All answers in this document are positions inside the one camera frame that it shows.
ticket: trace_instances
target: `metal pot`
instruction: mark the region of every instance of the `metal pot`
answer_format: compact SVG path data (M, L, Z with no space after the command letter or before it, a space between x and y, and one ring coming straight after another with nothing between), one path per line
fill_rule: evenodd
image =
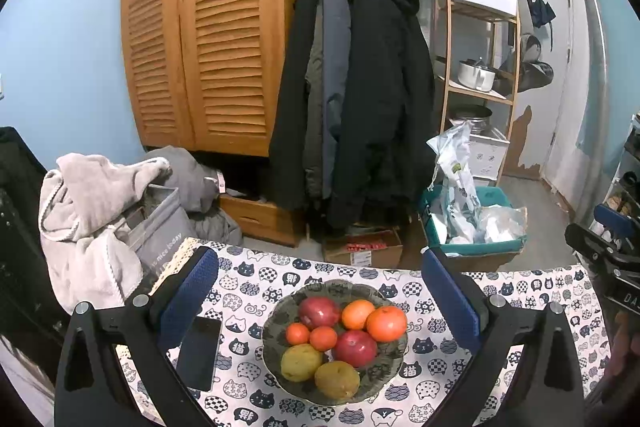
M489 127L489 119L492 115L491 109L469 103L464 105L456 105L449 109L449 119L454 125L463 121L471 122L471 132L473 134L482 134Z
M495 73L484 64L474 64L472 60L460 61L458 81L463 86L489 92L494 87L494 80Z

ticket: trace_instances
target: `table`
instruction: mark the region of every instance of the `table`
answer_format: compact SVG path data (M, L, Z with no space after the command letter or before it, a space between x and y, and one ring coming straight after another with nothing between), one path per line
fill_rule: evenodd
M374 427L391 427L396 421L398 426L410 425L407 420L421 425L450 391L470 359L470 353L453 339L420 272L315 263L194 238L187 238L178 254L199 245L214 248L220 259L218 280L204 301L200 315L221 319L223 333L211 391L192 391L217 426L312 427L373 423ZM499 293L515 306L541 309L549 300L566 305L584 393L596 385L609 360L609 341L600 305L582 266L468 275L485 294ZM400 373L377 396L358 404L324 407L305 403L277 386L262 361L260 333L279 299L307 283L331 279L373 286L402 308L409 320L408 346ZM496 381L480 421L497 412L521 350L518 346L511 349L507 367ZM178 352L176 348L168 354L174 365ZM119 354L140 410L161 423L128 350L121 349Z

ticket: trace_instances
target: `orange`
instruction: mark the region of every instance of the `orange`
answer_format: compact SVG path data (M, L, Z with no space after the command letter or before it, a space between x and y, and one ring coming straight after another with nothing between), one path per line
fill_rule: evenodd
M309 341L309 330L306 329L304 324L294 322L287 327L285 337L287 338L287 342L292 346L306 344Z
M393 342L406 331L406 315L395 306L382 306L367 317L367 333L376 342Z
M365 299L353 301L342 310L342 323L348 330L362 330L367 322L367 317L375 309L376 307Z
M314 346L320 353L333 349L337 342L338 333L334 331L334 328L330 328L329 326L314 328L309 335L309 344Z

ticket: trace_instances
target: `louvered door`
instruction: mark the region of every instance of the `louvered door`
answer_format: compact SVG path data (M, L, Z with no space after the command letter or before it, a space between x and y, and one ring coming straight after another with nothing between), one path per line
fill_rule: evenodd
M144 145L193 148L178 0L121 0L129 98Z
M180 0L196 146L267 156L292 0Z

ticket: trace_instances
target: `smartphone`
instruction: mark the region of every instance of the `smartphone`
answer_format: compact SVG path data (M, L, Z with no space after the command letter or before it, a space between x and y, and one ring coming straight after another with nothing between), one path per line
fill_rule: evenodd
M187 387L211 391L222 323L195 317L182 340L175 370Z

